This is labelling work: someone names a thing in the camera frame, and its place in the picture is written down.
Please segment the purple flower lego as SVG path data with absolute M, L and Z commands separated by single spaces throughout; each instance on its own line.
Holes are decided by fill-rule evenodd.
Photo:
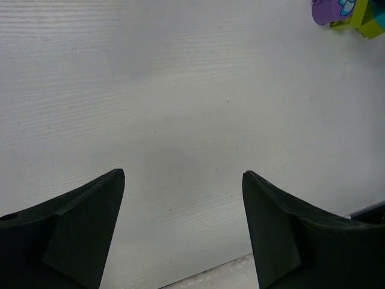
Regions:
M 312 18 L 318 25 L 348 19 L 356 6 L 355 0 L 315 0 L 312 1 Z

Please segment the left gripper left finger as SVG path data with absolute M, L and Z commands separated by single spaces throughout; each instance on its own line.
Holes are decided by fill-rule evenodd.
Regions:
M 99 288 L 125 189 L 123 169 L 1 217 L 1 288 Z

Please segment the lime green lego brick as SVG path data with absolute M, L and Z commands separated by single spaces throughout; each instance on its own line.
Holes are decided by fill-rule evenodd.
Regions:
M 336 12 L 337 20 L 329 24 L 329 28 L 336 31 L 343 31 L 356 29 L 361 25 L 369 1 L 333 1 L 332 4 L 332 11 Z

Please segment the teal and green brick stack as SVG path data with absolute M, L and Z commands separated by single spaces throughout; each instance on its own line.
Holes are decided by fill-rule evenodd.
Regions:
M 374 39 L 384 33 L 384 1 L 368 2 L 358 31 L 368 39 Z

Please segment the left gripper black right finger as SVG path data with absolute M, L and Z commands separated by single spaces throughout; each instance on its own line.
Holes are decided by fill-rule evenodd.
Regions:
M 247 171 L 242 196 L 260 288 L 383 288 L 384 203 L 341 217 Z

